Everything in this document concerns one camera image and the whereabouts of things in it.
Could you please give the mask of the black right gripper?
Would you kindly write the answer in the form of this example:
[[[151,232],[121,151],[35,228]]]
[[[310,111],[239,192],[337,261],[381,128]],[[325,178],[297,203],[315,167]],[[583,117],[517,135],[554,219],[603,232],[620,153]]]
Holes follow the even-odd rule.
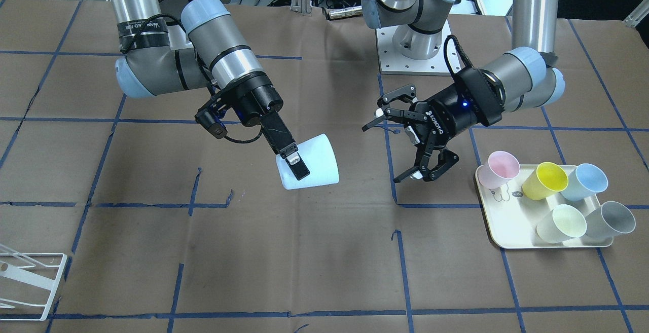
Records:
[[[230,82],[198,109],[211,109],[220,120],[233,109],[245,127],[261,125],[261,132],[276,155],[282,180],[302,180],[310,174],[290,131],[278,112],[283,100],[264,72],[252,72]]]

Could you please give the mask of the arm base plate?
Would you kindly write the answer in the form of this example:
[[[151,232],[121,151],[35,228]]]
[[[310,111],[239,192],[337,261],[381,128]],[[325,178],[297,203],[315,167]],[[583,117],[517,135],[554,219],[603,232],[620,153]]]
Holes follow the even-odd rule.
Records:
[[[451,34],[448,21],[432,35],[415,32],[407,24],[375,32],[382,74],[450,76],[444,58],[444,40]]]

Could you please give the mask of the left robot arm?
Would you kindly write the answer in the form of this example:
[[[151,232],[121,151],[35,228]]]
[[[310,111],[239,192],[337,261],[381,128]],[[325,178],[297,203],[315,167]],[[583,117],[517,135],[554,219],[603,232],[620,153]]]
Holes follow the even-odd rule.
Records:
[[[565,88],[559,70],[547,65],[531,47],[517,47],[496,60],[475,67],[459,40],[444,33],[448,14],[456,0],[361,0],[364,20],[387,39],[384,51],[397,61],[380,63],[382,69],[401,70],[409,65],[432,66],[442,60],[441,70],[452,83],[426,98],[417,97],[413,84],[383,94],[377,101],[375,118],[363,130],[384,121],[403,125],[416,148],[412,167],[396,176],[438,180],[459,161],[448,143],[476,124],[488,127],[506,112],[552,103]]]

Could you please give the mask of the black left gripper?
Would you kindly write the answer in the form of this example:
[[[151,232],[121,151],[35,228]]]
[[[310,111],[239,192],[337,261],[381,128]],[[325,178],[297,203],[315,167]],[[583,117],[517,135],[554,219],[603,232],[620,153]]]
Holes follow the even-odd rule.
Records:
[[[399,100],[409,103],[407,110],[389,106]],[[442,174],[459,162],[459,155],[447,149],[447,143],[457,134],[477,123],[477,116],[468,102],[457,94],[451,85],[426,100],[416,99],[414,85],[405,85],[383,95],[377,101],[375,118],[362,127],[363,131],[375,127],[383,120],[403,124],[417,152],[413,167],[392,179],[399,183],[410,177],[423,181],[438,180]],[[434,151],[440,151],[438,164],[433,169],[427,166]]]

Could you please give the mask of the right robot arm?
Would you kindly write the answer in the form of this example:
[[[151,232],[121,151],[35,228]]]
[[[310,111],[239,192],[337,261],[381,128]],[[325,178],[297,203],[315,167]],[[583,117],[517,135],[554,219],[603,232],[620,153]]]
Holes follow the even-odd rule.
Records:
[[[123,57],[116,61],[121,90],[144,98],[208,87],[195,114],[214,137],[232,109],[245,127],[260,126],[271,149],[297,180],[310,174],[279,116],[283,100],[220,0],[193,0],[181,18],[161,12],[158,0],[112,0]]]

